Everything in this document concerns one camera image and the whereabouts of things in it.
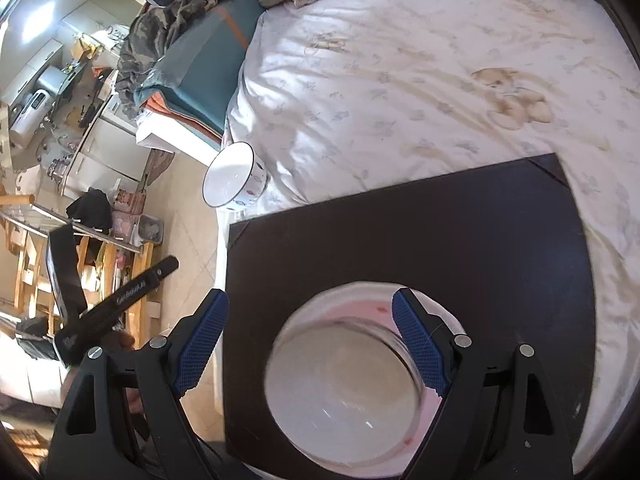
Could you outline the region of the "pink strawberry plate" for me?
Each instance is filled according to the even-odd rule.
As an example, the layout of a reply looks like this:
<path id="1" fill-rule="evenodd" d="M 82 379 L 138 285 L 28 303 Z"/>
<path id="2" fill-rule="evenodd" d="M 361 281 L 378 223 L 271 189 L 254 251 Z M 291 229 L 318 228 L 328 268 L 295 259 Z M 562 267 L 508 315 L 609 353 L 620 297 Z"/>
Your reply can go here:
<path id="1" fill-rule="evenodd" d="M 397 284 L 356 282 L 320 292 L 288 318 L 273 341 L 273 346 L 280 336 L 294 328 L 339 318 L 356 318 L 358 321 L 373 322 L 388 328 L 400 337 L 392 317 L 392 298 L 399 289 Z M 321 465 L 312 461 L 326 470 L 359 479 L 377 479 L 401 474 L 409 465 L 427 429 L 430 428 L 440 404 L 440 397 L 435 390 L 424 386 L 420 374 L 419 384 L 423 388 L 419 425 L 414 430 L 414 434 L 401 445 L 397 454 L 372 466 L 363 467 Z"/>

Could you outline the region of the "camouflage clothing pile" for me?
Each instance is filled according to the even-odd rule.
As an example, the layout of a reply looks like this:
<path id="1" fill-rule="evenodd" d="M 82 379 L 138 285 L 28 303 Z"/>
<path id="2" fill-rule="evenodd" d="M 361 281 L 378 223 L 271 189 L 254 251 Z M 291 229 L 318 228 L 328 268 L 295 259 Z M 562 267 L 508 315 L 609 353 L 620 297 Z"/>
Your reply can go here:
<path id="1" fill-rule="evenodd" d="M 156 63 L 217 4 L 218 0 L 174 0 L 167 6 L 150 6 L 136 17 L 120 49 L 114 85 L 127 114 L 133 115 L 139 109 L 136 92 Z"/>

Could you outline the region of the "white bedside cabinet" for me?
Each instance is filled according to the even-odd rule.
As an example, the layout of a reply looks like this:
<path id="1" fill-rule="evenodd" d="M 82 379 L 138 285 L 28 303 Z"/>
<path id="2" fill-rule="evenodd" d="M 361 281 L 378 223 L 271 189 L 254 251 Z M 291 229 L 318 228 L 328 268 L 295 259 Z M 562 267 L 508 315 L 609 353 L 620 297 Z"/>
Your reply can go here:
<path id="1" fill-rule="evenodd" d="M 185 154 L 204 166 L 209 166 L 220 150 L 216 140 L 152 110 L 138 116 L 136 141 L 142 148 Z"/>

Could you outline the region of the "large white bowl black rim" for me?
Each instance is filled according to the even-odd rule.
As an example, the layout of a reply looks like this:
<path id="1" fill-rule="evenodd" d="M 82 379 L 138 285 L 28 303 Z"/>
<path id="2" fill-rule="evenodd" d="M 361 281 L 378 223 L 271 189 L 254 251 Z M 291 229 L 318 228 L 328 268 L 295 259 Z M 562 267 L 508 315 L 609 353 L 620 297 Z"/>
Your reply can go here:
<path id="1" fill-rule="evenodd" d="M 280 336 L 265 371 L 270 414 L 321 465 L 372 466 L 418 428 L 419 374 L 400 337 L 356 318 L 308 323 Z"/>

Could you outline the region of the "black rectangular mat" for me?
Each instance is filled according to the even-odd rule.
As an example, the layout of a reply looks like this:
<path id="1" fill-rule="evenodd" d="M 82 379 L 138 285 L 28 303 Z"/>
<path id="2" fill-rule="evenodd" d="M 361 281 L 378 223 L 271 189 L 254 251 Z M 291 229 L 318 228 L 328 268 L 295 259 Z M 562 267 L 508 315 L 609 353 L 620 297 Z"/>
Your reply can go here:
<path id="1" fill-rule="evenodd" d="M 596 298 L 582 220 L 553 155 L 379 188 L 232 226 L 224 431 L 232 454 L 285 479 L 326 471 L 286 440 L 262 381 L 286 320 L 324 290 L 384 282 L 424 292 L 474 344 L 530 344 L 568 437 L 586 418 Z"/>

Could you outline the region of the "white floral bed sheet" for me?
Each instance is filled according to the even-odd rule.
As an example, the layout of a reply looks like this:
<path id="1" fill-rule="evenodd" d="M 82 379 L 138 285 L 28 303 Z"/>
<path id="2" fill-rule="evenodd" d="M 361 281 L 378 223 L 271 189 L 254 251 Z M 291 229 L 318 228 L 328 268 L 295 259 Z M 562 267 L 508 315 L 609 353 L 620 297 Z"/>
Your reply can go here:
<path id="1" fill-rule="evenodd" d="M 319 0 L 260 17 L 227 114 L 247 217 L 553 152 L 596 290 L 583 471 L 639 379 L 639 70 L 594 0 Z"/>

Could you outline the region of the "wooden shelf rack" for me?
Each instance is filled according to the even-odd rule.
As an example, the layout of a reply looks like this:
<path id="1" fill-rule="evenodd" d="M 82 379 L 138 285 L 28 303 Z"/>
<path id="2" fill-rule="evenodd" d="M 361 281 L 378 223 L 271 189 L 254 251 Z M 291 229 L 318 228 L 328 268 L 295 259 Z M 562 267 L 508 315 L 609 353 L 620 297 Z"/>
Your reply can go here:
<path id="1" fill-rule="evenodd" d="M 154 245 L 140 246 L 119 240 L 80 221 L 43 207 L 32 195 L 1 194 L 1 220 L 6 244 L 16 246 L 18 263 L 14 304 L 17 311 L 36 315 L 37 294 L 50 292 L 49 333 L 89 312 L 116 288 L 152 266 Z M 87 254 L 94 240 L 100 243 L 96 264 L 98 290 L 82 280 Z"/>

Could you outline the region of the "small white fish bowl far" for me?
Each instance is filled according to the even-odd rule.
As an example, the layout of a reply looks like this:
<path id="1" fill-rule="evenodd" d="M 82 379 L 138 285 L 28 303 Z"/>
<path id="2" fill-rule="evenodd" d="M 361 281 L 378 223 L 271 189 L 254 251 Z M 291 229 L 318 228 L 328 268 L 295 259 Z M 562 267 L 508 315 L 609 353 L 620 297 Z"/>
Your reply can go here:
<path id="1" fill-rule="evenodd" d="M 202 194 L 207 206 L 242 211 L 265 191 L 268 172 L 254 148 L 235 142 L 218 153 L 207 168 Z"/>

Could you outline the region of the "white cabinet unit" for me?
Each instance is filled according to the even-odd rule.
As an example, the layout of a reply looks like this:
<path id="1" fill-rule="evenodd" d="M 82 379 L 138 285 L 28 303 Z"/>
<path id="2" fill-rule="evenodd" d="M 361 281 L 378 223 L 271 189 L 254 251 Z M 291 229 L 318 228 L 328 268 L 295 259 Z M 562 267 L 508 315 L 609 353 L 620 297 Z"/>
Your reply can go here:
<path id="1" fill-rule="evenodd" d="M 137 144 L 137 125 L 122 112 L 116 93 L 101 106 L 82 136 L 61 182 L 61 194 L 74 200 L 97 188 L 137 192 L 159 177 L 175 154 Z"/>

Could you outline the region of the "teal orange folded blanket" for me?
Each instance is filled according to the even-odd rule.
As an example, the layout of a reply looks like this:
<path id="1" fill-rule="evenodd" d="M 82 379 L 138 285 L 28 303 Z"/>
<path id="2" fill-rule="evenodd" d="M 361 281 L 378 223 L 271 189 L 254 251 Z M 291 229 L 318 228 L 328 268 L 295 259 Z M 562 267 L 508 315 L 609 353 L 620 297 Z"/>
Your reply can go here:
<path id="1" fill-rule="evenodd" d="M 134 102 L 175 119 L 218 150 L 240 68 L 263 13 L 258 0 L 222 0 L 205 11 L 134 90 Z"/>

